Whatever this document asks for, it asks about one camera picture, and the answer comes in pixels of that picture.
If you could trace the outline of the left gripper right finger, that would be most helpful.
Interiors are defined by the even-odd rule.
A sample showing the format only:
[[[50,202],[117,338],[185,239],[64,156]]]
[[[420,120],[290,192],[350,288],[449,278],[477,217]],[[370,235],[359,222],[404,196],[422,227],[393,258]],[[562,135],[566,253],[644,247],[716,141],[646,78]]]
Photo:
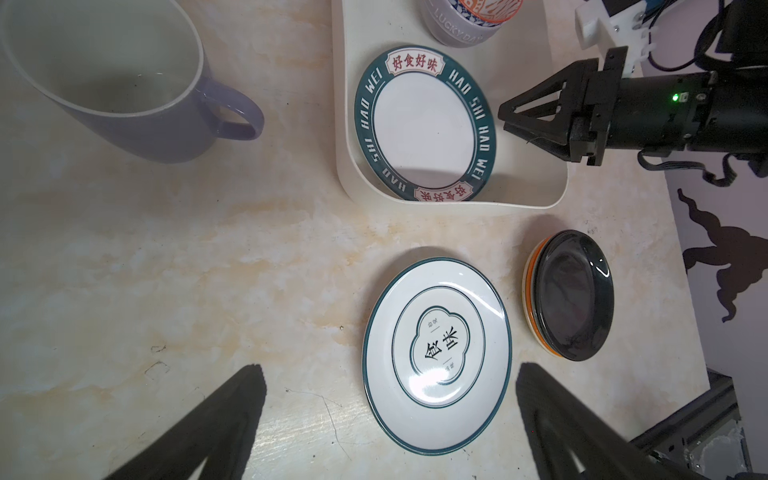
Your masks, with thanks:
[[[699,479],[670,461],[654,460],[625,441],[535,363],[515,383],[524,428],[541,479]]]

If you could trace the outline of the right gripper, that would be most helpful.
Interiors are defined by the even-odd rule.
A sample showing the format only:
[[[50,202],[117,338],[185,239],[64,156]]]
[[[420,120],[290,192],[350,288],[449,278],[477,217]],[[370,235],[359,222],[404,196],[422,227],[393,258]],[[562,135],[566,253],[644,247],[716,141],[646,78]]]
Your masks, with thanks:
[[[511,123],[521,126],[523,118],[546,116],[569,120],[584,102],[591,111],[587,131],[594,137],[585,153],[590,166],[601,165],[608,149],[644,151],[657,157],[682,150],[718,151],[720,146],[706,136],[716,75],[625,78],[627,53],[626,47],[609,49],[598,72],[597,59],[573,62],[502,103],[498,118],[505,122],[504,130],[560,160],[580,163],[582,157],[573,156],[569,144],[559,145]]]

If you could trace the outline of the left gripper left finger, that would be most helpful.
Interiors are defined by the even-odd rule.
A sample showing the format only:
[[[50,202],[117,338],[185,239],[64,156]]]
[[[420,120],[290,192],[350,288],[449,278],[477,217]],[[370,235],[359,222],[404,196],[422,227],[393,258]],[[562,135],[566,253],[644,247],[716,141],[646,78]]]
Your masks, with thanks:
[[[240,479],[267,396],[262,367],[246,365],[110,479]]]

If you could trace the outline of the orange patterned bowl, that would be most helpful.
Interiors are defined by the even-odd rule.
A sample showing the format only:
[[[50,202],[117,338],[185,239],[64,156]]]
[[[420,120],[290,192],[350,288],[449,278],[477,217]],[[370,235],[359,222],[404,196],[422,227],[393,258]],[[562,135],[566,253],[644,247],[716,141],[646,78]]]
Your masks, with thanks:
[[[469,22],[492,28],[514,17],[523,0],[449,0],[449,4]]]

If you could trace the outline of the green rimmed lettered plate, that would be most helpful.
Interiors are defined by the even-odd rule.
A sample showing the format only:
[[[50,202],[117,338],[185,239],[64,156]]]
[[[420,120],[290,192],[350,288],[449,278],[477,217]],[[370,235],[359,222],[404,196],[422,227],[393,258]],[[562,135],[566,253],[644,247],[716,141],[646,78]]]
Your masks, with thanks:
[[[490,179],[497,135],[489,103],[438,50],[407,45],[378,55],[360,78],[352,114],[368,166],[402,200],[469,201]]]

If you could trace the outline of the black glossy plate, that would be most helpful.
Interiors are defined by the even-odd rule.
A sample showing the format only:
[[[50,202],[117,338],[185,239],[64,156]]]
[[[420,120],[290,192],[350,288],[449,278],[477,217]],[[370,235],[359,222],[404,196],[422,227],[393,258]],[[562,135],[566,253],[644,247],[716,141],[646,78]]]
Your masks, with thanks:
[[[564,230],[551,237],[533,282],[537,325],[563,359],[586,361],[602,348],[612,326],[611,268],[589,235]]]

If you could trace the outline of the white plate green emblem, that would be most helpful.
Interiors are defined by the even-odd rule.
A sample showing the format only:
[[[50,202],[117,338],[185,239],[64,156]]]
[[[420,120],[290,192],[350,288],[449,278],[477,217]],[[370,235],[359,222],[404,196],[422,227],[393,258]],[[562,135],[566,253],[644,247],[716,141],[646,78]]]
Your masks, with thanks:
[[[362,382],[386,435],[423,456],[460,450],[501,407],[512,370],[501,297],[472,265],[418,261],[383,290],[362,345]]]

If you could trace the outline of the lavender ceramic bowl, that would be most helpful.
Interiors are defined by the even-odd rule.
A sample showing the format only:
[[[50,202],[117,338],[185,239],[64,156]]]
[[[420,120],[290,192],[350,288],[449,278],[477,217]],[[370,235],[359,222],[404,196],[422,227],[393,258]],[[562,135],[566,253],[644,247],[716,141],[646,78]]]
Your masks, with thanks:
[[[475,19],[460,1],[422,0],[417,4],[430,33],[446,46],[473,47],[501,28],[501,24]]]

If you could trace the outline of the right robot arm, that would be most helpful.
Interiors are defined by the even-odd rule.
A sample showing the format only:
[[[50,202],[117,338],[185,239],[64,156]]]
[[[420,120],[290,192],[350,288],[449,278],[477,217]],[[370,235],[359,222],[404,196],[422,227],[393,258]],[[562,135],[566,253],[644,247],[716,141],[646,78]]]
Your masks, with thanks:
[[[602,163],[609,149],[633,150],[648,171],[701,170],[695,161],[673,161],[675,151],[719,152],[723,172],[704,171],[717,187],[733,183],[730,162],[767,174],[767,5],[720,2],[690,61],[637,78],[649,60],[651,24],[645,3],[620,10],[589,1],[576,12],[583,47],[600,59],[576,61],[498,111],[504,129],[569,162]]]

